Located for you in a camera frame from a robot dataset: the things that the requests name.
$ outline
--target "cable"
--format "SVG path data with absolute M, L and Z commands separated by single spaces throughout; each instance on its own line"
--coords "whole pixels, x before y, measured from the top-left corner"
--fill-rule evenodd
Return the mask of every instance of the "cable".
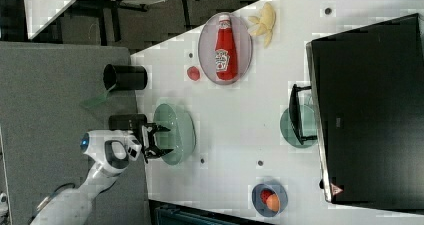
M 67 187 L 67 186 L 72 186 L 72 188 L 75 188 L 75 183 L 65 183 L 63 185 L 60 185 L 59 187 L 57 187 L 53 193 L 57 193 L 57 191 L 59 191 L 59 189 Z
M 46 197 L 46 198 L 48 198 L 48 200 L 52 200 L 55 196 L 56 196 L 56 193 L 60 190 L 60 189 L 62 189 L 62 188 L 64 188 L 64 187 L 67 187 L 67 186 L 72 186 L 72 188 L 75 188 L 75 183 L 65 183 L 65 184 L 62 184 L 62 185 L 60 185 L 60 186 L 58 186 L 54 191 L 53 191 L 53 193 L 52 194 L 50 194 L 50 196 L 48 196 L 48 197 Z M 38 215 L 38 213 L 39 213 L 40 211 L 38 211 L 38 212 L 36 212 L 32 217 L 30 217 L 29 219 L 28 219 L 28 225 L 30 225 L 31 223 L 32 223 L 32 221 L 35 219 L 35 217 L 37 217 L 37 215 Z

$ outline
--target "plate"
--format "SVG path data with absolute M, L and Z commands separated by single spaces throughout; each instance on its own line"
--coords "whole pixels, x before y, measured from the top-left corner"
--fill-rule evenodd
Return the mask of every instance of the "plate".
M 216 75 L 215 46 L 219 30 L 219 16 L 221 15 L 230 16 L 237 51 L 238 74 L 231 80 L 221 80 Z M 252 38 L 240 18 L 230 13 L 218 13 L 211 17 L 203 27 L 198 49 L 200 66 L 209 80 L 219 85 L 229 85 L 239 80 L 249 68 L 252 59 Z
M 303 135 L 304 136 L 316 135 L 317 132 L 316 132 L 316 126 L 315 126 L 315 115 L 312 108 L 306 105 L 300 105 L 300 112 L 302 116 Z M 284 139 L 286 139 L 286 141 L 290 143 L 290 145 L 296 148 L 308 148 L 314 145 L 315 143 L 317 143 L 317 140 L 308 140 L 308 141 L 304 141 L 303 145 L 300 144 L 299 140 L 294 134 L 294 131 L 291 125 L 289 109 L 286 109 L 286 111 L 284 111 L 283 115 L 281 116 L 280 131 Z
M 155 133 L 158 148 L 174 149 L 161 157 L 164 162 L 177 165 L 193 153 L 196 136 L 187 111 L 177 105 L 162 103 L 155 110 L 153 122 L 171 130 Z

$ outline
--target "ketchup bottle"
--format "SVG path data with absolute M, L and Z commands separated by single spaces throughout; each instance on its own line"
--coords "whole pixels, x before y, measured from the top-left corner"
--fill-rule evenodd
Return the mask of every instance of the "ketchup bottle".
M 219 16 L 218 39 L 215 47 L 216 75 L 221 80 L 231 80 L 238 73 L 237 51 L 233 29 L 228 15 Z

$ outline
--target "bowl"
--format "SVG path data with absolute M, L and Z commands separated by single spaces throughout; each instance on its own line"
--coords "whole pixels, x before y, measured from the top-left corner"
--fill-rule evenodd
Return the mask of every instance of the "bowl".
M 160 104 L 155 110 L 153 122 L 170 129 L 169 132 L 155 134 L 158 148 L 174 149 L 162 156 L 165 163 L 177 165 L 193 153 L 196 145 L 193 121 L 190 114 L 181 106 Z
M 275 212 L 267 207 L 265 203 L 262 202 L 261 192 L 263 190 L 270 190 L 272 193 L 276 194 L 278 197 L 278 201 L 280 203 L 280 209 Z M 261 184 L 256 185 L 252 190 L 252 203 L 255 207 L 256 211 L 264 217 L 275 217 L 280 214 L 286 207 L 288 203 L 288 197 L 286 190 L 284 190 L 283 186 L 276 181 L 270 180 Z

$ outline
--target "ketchup label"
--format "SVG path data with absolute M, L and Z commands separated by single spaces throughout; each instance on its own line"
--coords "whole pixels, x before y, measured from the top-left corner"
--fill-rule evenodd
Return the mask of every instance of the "ketchup label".
M 215 63 L 217 72 L 227 71 L 229 61 L 230 55 L 228 55 L 228 51 L 224 49 L 218 49 L 215 51 Z
M 231 23 L 229 20 L 224 20 L 219 22 L 219 29 L 231 28 Z

